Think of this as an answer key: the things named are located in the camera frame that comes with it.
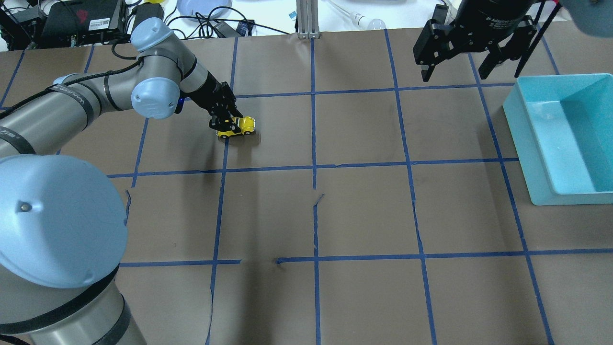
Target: yellow object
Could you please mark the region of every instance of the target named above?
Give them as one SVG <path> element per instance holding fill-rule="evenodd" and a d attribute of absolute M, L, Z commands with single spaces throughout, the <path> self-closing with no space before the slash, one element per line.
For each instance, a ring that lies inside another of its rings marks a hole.
<path fill-rule="evenodd" d="M 237 126 L 240 128 L 240 133 L 234 133 L 233 131 L 227 131 L 227 132 L 217 131 L 218 137 L 225 139 L 231 136 L 236 136 L 236 135 L 241 135 L 241 134 L 248 136 L 251 133 L 254 133 L 256 131 L 256 121 L 252 117 L 249 117 L 249 116 L 233 117 L 232 121 L 234 121 L 234 123 L 236 123 Z"/>

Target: toy car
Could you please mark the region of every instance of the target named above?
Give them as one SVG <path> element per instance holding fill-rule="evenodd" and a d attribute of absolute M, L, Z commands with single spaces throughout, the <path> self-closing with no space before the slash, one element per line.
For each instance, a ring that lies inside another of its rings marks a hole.
<path fill-rule="evenodd" d="M 225 138 L 229 138 L 231 136 L 237 136 L 237 135 L 248 136 L 256 131 L 256 121 L 252 117 L 249 117 L 249 116 L 233 117 L 232 121 L 234 121 L 234 123 L 236 123 L 237 126 L 240 128 L 240 133 L 234 133 L 233 131 L 227 131 L 227 132 L 216 131 L 218 137 L 220 137 L 221 139 L 225 139 Z"/>

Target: metal bracket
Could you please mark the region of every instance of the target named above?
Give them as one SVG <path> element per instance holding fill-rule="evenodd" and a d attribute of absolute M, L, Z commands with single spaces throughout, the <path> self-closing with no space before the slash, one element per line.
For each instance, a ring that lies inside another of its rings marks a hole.
<path fill-rule="evenodd" d="M 298 37 L 319 38 L 318 0 L 296 0 Z"/>

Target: blue joint cap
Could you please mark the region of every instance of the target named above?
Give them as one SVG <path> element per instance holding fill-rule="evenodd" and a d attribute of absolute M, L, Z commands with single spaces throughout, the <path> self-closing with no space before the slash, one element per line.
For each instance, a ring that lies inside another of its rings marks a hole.
<path fill-rule="evenodd" d="M 130 41 L 136 50 L 144 52 L 173 34 L 160 18 L 149 18 L 132 31 Z"/>
<path fill-rule="evenodd" d="M 59 77 L 59 78 L 57 78 L 56 80 L 54 80 L 54 81 L 53 81 L 53 84 L 54 84 L 54 85 L 55 85 L 55 84 L 61 84 L 61 83 L 63 83 L 63 82 L 64 82 L 64 80 L 66 80 L 66 78 L 68 78 L 68 77 L 70 77 L 70 76 L 74 76 L 75 74 L 78 74 L 78 73 L 70 73 L 70 74 L 68 74 L 68 75 L 66 75 L 66 76 Z"/>
<path fill-rule="evenodd" d="M 175 112 L 179 96 L 177 83 L 163 77 L 149 78 L 132 91 L 132 107 L 144 117 L 167 118 Z"/>

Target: sticker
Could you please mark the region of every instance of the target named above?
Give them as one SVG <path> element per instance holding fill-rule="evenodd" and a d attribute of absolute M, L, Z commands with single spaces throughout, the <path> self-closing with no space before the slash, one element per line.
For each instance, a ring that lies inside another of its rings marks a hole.
<path fill-rule="evenodd" d="M 111 18 L 96 19 L 89 22 L 89 31 L 108 29 Z"/>

